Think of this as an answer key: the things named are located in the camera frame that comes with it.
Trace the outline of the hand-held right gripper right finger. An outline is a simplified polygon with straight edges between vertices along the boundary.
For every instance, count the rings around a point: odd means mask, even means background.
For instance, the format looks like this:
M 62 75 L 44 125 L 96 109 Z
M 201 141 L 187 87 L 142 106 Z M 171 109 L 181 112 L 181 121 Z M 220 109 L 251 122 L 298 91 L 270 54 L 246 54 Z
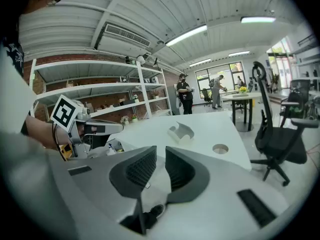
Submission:
M 210 172 L 201 163 L 199 153 L 167 146 L 165 169 L 169 175 L 171 189 L 167 196 L 167 204 L 192 202 L 209 185 Z

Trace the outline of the green office chair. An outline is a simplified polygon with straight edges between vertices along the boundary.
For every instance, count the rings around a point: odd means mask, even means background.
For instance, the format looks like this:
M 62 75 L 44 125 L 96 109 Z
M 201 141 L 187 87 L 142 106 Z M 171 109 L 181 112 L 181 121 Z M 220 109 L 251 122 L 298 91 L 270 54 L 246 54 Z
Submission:
M 205 101 L 204 106 L 212 105 L 212 98 L 209 96 L 207 89 L 203 88 L 201 92 L 203 94 L 204 101 Z

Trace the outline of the person's black shoe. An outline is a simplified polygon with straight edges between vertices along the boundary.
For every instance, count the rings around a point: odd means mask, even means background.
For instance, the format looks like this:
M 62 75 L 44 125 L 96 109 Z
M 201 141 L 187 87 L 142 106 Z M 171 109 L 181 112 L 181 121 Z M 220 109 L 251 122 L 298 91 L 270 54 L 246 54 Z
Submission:
M 165 211 L 165 207 L 162 205 L 162 204 L 158 204 L 156 206 L 154 206 L 151 210 L 150 210 L 150 213 L 156 217 L 156 218 L 159 218 L 162 216 L 162 214 L 164 213 Z

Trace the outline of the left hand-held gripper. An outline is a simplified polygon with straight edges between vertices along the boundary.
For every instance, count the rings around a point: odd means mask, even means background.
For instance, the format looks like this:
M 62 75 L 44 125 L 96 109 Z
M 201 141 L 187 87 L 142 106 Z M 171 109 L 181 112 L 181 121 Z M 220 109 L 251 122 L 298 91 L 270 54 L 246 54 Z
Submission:
M 55 124 L 53 132 L 62 129 L 71 143 L 72 157 L 86 159 L 93 150 L 105 146 L 109 136 L 123 131 L 120 123 L 91 118 L 89 109 L 76 100 L 61 95 L 50 119 Z

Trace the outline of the white shelving unit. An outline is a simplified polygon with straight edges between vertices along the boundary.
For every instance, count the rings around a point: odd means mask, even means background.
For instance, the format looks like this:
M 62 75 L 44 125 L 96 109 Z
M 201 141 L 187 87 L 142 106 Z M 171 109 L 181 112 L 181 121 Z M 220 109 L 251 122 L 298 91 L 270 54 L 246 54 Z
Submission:
M 95 119 L 172 115 L 164 71 L 135 61 L 74 59 L 39 64 L 33 60 L 29 86 L 37 93 L 30 113 L 43 121 L 49 120 L 61 95 L 82 102 Z M 152 98 L 153 90 L 159 91 L 158 99 Z M 138 95 L 138 103 L 133 95 Z

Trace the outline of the round white table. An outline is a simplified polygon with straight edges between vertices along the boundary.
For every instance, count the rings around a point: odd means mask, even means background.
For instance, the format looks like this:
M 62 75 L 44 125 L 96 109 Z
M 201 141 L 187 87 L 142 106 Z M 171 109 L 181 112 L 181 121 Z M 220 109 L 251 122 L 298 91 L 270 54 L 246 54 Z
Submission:
M 231 101 L 232 123 L 239 132 L 250 132 L 253 129 L 253 100 L 262 97 L 260 92 L 246 92 L 245 94 L 229 94 L 222 97 L 223 100 Z M 243 122 L 236 122 L 236 102 L 243 104 Z

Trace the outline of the white ceiling air conditioner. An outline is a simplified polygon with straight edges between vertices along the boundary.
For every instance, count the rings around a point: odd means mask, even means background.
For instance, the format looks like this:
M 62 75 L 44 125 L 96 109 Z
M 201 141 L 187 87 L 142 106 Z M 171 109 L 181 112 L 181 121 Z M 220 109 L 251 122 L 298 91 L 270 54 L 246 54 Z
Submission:
M 97 50 L 136 58 L 150 56 L 150 41 L 115 24 L 106 23 L 97 39 Z

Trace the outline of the black office chair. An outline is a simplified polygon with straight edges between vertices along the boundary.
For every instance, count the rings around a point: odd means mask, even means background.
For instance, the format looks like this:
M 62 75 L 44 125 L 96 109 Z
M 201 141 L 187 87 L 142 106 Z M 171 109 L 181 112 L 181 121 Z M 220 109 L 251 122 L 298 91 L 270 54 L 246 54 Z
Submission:
M 265 165 L 266 173 L 263 177 L 265 181 L 270 171 L 275 170 L 282 178 L 282 185 L 286 187 L 290 183 L 290 179 L 280 167 L 284 161 L 288 161 L 297 165 L 302 165 L 307 162 L 307 152 L 302 140 L 304 129 L 316 129 L 319 127 L 319 122 L 310 119 L 292 118 L 291 124 L 296 129 L 287 127 L 273 126 L 273 114 L 271 102 L 267 94 L 265 84 L 267 73 L 262 63 L 253 62 L 252 77 L 258 83 L 264 109 L 261 110 L 262 121 L 260 128 L 255 137 L 254 143 L 256 149 L 266 159 L 251 159 L 252 164 Z

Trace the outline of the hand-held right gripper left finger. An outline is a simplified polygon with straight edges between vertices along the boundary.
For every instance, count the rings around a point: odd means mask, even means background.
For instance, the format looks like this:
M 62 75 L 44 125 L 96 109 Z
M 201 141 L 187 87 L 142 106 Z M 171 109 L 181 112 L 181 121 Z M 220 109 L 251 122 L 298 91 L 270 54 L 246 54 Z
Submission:
M 139 199 L 157 167 L 157 147 L 146 146 L 115 156 L 118 161 L 109 172 L 109 180 L 118 193 Z

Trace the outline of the large window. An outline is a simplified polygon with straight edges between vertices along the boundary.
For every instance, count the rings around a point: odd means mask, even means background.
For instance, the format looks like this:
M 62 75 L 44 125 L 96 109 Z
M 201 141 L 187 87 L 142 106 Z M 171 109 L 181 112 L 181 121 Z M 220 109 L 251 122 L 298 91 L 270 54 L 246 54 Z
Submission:
M 204 100 L 203 89 L 206 89 L 208 95 L 211 96 L 212 89 L 209 86 L 210 81 L 218 78 L 220 75 L 223 76 L 220 84 L 225 87 L 228 92 L 239 88 L 239 80 L 246 84 L 245 71 L 240 61 L 195 71 L 195 78 L 201 100 Z

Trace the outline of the person's black star-print shirt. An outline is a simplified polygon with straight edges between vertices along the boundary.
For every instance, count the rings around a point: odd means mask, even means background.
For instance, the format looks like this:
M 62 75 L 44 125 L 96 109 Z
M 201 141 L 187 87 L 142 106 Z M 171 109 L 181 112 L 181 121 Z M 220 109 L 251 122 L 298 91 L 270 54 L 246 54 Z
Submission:
M 24 77 L 24 51 L 17 37 L 4 37 L 2 39 L 4 50 L 11 64 L 20 76 Z

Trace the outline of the long ceiling light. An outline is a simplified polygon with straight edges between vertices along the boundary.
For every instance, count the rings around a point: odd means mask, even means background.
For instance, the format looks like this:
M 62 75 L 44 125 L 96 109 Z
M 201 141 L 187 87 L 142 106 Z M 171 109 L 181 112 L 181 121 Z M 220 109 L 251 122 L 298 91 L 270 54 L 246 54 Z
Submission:
M 167 47 L 171 47 L 171 46 L 173 46 L 173 45 L 175 45 L 175 44 L 177 44 L 177 43 L 179 43 L 179 42 L 181 42 L 181 41 L 183 41 L 183 40 L 185 40 L 187 38 L 190 38 L 190 37 L 192 37 L 192 36 L 194 36 L 196 34 L 205 32 L 205 31 L 207 31 L 207 29 L 208 29 L 208 27 L 207 27 L 206 24 L 201 25 L 201 26 L 199 26 L 197 28 L 194 28 L 194 29 L 184 33 L 184 34 L 179 35 L 178 37 L 175 37 L 174 39 L 166 42 L 165 45 Z
M 271 16 L 243 16 L 240 19 L 242 24 L 249 23 L 273 23 L 276 20 L 275 17 Z
M 235 56 L 242 56 L 242 55 L 248 55 L 250 54 L 250 51 L 239 51 L 239 52 L 234 52 L 234 53 L 230 53 L 228 54 L 228 57 L 235 57 Z
M 195 63 L 192 63 L 192 64 L 189 65 L 189 67 L 192 68 L 192 67 L 196 67 L 196 66 L 198 66 L 198 65 L 202 65 L 202 64 L 205 64 L 205 63 L 209 63 L 209 62 L 211 62 L 211 59 L 210 59 L 210 58 L 204 59 L 204 60 L 201 60 L 201 61 L 198 61 L 198 62 L 195 62 Z

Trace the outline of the person's left forearm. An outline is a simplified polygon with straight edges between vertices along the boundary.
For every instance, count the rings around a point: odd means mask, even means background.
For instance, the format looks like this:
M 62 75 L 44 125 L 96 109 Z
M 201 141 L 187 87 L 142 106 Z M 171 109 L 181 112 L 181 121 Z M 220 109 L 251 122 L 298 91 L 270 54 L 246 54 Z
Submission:
M 28 115 L 25 119 L 25 124 L 28 135 L 40 142 L 45 148 L 56 149 L 56 144 L 67 145 L 71 143 L 68 133 L 59 126 L 53 126 L 52 123 L 47 123 Z

